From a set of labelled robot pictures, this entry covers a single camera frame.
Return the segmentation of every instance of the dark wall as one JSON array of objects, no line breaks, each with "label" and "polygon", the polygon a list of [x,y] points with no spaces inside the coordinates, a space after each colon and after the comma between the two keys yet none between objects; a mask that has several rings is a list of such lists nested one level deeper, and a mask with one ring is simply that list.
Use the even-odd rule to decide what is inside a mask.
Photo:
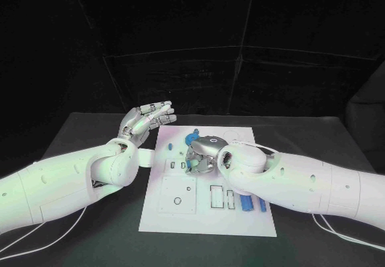
[{"label": "dark wall", "polygon": [[129,108],[342,116],[384,60],[382,0],[81,0]]},{"label": "dark wall", "polygon": [[5,176],[41,159],[71,112],[124,109],[78,1],[0,5]]}]

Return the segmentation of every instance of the white board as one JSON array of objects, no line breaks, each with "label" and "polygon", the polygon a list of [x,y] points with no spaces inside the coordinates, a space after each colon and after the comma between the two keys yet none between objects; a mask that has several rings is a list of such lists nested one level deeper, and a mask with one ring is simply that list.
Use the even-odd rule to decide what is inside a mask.
[{"label": "white board", "polygon": [[261,212],[253,195],[254,210],[243,211],[240,195],[218,169],[208,174],[185,174],[185,137],[195,129],[199,136],[256,142],[250,127],[160,126],[139,231],[277,237],[268,203],[267,212]]}]

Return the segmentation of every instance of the blue object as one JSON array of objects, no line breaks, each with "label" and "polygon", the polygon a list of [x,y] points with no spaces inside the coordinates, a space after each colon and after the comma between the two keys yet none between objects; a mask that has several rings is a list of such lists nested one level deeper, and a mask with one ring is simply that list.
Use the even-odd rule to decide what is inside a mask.
[{"label": "blue object", "polygon": [[243,211],[253,211],[254,205],[251,196],[244,196],[244,195],[240,196],[241,196]]},{"label": "blue object", "polygon": [[191,146],[191,143],[199,138],[199,130],[195,129],[195,132],[186,136],[186,145]]},{"label": "blue object", "polygon": [[258,198],[260,199],[260,204],[261,204],[261,212],[267,212],[267,205],[266,205],[266,201],[263,198]]}]

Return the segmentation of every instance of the robotic hand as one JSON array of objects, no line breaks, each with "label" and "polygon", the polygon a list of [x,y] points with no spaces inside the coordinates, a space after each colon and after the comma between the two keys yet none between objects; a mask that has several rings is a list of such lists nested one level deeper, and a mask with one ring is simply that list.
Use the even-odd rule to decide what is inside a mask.
[{"label": "robotic hand", "polygon": [[191,159],[199,164],[186,173],[217,166],[240,195],[256,194],[290,210],[348,217],[385,230],[385,176],[214,136],[192,141]]},{"label": "robotic hand", "polygon": [[133,108],[106,145],[51,157],[0,179],[0,234],[55,220],[127,186],[153,150],[139,149],[150,129],[176,121],[170,101]]}]

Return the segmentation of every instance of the table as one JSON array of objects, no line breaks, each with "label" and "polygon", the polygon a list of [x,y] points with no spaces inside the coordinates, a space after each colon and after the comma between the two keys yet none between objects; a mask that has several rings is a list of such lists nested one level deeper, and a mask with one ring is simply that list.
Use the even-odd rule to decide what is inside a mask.
[{"label": "table", "polygon": [[[107,143],[124,114],[72,113],[45,158]],[[238,117],[179,115],[172,125],[253,127],[258,144],[374,172],[336,117]],[[143,148],[155,149],[157,129]],[[133,184],[93,204],[68,236],[48,249],[0,261],[0,266],[382,266],[385,252],[329,234],[312,215],[271,205],[277,238],[139,232],[150,169]],[[46,225],[2,256],[49,244],[72,226],[80,211]],[[351,219],[329,216],[343,234],[385,245],[385,232]],[[0,248],[35,226],[0,237]]]}]

